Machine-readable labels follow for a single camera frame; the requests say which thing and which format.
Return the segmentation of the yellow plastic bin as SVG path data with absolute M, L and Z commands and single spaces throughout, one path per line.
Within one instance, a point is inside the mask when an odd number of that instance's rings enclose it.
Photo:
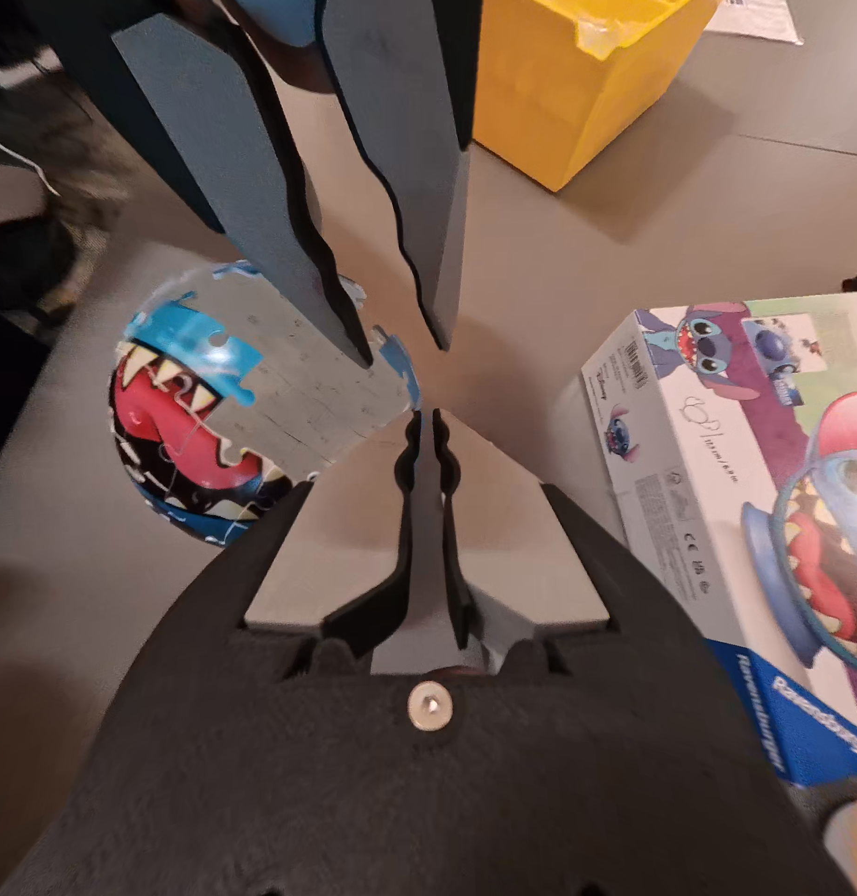
M 601 62 L 576 45 L 576 2 L 482 4 L 474 140 L 554 193 L 663 96 L 719 5 L 661 1 L 673 12 Z

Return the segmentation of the clear plastic bag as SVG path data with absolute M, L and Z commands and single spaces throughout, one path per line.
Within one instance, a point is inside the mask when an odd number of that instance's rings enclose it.
M 580 51 L 605 61 L 617 49 L 627 49 L 673 12 L 661 1 L 576 2 L 570 17 Z

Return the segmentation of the person's black clothed torso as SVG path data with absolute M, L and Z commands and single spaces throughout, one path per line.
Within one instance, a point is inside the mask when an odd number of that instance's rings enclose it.
M 0 314 L 0 454 L 74 309 L 33 308 L 31 319 L 39 325 L 33 333 Z

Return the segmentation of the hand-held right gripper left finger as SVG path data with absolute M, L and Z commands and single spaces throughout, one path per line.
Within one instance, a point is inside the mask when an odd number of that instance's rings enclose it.
M 320 473 L 248 607 L 256 632 L 342 641 L 356 657 L 409 608 L 422 414 L 407 411 Z

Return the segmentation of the paper sheet in plastic sleeve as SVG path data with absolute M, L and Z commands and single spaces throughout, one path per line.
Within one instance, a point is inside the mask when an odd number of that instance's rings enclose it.
M 705 31 L 801 46 L 787 1 L 722 1 Z

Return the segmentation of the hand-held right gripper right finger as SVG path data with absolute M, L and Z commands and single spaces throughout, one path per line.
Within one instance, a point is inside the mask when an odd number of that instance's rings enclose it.
M 541 481 L 443 409 L 434 409 L 432 430 L 458 646 L 474 637 L 486 649 L 510 649 L 606 627 L 610 614 Z

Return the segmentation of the printed cardboard puzzle box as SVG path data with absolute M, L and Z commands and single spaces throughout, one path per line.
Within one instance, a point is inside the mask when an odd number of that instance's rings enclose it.
M 628 545 L 778 775 L 857 776 L 857 292 L 639 309 L 583 379 Z

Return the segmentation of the blue cartoon puzzle ball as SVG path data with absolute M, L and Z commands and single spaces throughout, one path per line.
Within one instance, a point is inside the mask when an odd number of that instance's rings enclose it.
M 109 385 L 121 464 L 162 519 L 233 543 L 292 487 L 421 408 L 411 357 L 375 326 L 360 367 L 247 260 L 159 286 Z

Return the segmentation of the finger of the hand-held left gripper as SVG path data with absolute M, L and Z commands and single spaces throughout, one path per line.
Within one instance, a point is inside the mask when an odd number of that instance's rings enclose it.
M 233 245 L 337 350 L 371 366 L 273 80 L 243 29 L 222 14 L 193 26 L 156 13 L 111 40 Z
M 451 348 L 464 263 L 471 137 L 453 98 L 437 2 L 322 3 L 322 50 L 362 159 L 386 190 L 436 345 Z

